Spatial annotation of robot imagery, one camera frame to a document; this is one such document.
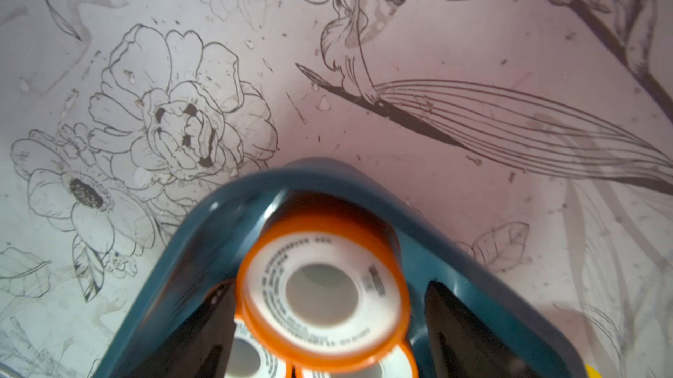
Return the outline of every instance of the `orange tape spool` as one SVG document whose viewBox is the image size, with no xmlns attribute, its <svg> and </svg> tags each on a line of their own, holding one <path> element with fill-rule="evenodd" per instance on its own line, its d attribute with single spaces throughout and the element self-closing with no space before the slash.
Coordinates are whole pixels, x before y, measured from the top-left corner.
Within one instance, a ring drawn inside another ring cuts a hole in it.
<svg viewBox="0 0 673 378">
<path fill-rule="evenodd" d="M 288 205 L 240 266 L 242 317 L 297 369 L 346 373 L 377 363 L 404 340 L 410 316 L 392 230 L 332 197 Z"/>
<path fill-rule="evenodd" d="M 272 355 L 248 330 L 236 306 L 236 331 L 224 378 L 292 378 L 292 365 Z"/>
<path fill-rule="evenodd" d="M 347 378 L 347 374 L 340 374 L 339 378 Z M 355 371 L 353 377 L 360 378 L 418 378 L 419 370 L 416 360 L 407 342 L 395 346 L 390 353 L 374 365 Z M 296 369 L 296 378 L 336 378 L 329 372 Z"/>
</svg>

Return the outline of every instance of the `floral wallpaper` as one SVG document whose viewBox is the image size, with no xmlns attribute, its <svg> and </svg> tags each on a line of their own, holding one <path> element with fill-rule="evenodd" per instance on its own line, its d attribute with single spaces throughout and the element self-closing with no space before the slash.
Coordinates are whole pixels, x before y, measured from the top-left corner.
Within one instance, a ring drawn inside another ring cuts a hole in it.
<svg viewBox="0 0 673 378">
<path fill-rule="evenodd" d="M 201 199 L 325 156 L 670 376 L 668 1 L 0 0 L 0 363 L 91 376 Z"/>
</svg>

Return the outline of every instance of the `white tape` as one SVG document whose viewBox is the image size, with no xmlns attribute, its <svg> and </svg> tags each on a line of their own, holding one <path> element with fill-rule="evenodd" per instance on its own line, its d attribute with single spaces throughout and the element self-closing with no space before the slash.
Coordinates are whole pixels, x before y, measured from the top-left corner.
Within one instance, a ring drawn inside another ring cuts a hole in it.
<svg viewBox="0 0 673 378">
<path fill-rule="evenodd" d="M 225 378 L 286 378 L 290 375 L 285 362 L 269 353 L 242 320 L 236 318 L 234 322 L 236 331 Z"/>
<path fill-rule="evenodd" d="M 317 355 L 372 349 L 401 315 L 390 270 L 368 249 L 323 232 L 265 245 L 250 262 L 244 292 L 275 332 Z"/>
<path fill-rule="evenodd" d="M 331 375 L 329 372 L 302 369 L 297 378 L 332 378 L 332 376 L 338 376 L 339 378 L 412 378 L 414 377 L 414 369 L 411 362 L 415 361 L 409 359 L 401 347 L 395 346 L 395 349 L 378 363 L 360 371 Z"/>
</svg>

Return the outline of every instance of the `teal plastic caddy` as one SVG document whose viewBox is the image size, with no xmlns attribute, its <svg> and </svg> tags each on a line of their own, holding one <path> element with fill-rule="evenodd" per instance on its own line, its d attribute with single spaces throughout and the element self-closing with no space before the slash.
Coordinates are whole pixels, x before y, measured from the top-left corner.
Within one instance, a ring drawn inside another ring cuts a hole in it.
<svg viewBox="0 0 673 378">
<path fill-rule="evenodd" d="M 199 309 L 215 285 L 234 279 L 265 222 L 293 191 L 339 197 L 393 226 L 412 298 L 408 340 L 421 377 L 437 376 L 423 296 L 430 282 L 441 282 L 535 373 L 586 378 L 570 342 L 526 301 L 363 173 L 324 158 L 248 175 L 206 197 L 168 244 L 94 378 L 130 375 Z"/>
</svg>

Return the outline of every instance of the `tape roll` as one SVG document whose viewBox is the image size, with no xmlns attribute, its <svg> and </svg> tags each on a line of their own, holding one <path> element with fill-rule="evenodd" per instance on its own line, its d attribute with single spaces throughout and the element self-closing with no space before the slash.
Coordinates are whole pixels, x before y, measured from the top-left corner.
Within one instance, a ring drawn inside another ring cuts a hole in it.
<svg viewBox="0 0 673 378">
<path fill-rule="evenodd" d="M 372 365 L 408 328 L 394 246 L 379 224 L 343 205 L 303 205 L 272 224 L 243 260 L 236 291 L 257 339 L 311 370 Z"/>
<path fill-rule="evenodd" d="M 236 331 L 233 332 L 231 352 L 225 378 L 291 378 L 292 366 L 272 355 L 250 333 L 243 318 L 234 317 Z"/>
<path fill-rule="evenodd" d="M 297 378 L 418 378 L 419 370 L 411 348 L 405 342 L 374 365 L 351 373 L 330 374 L 329 372 L 298 369 Z"/>
</svg>

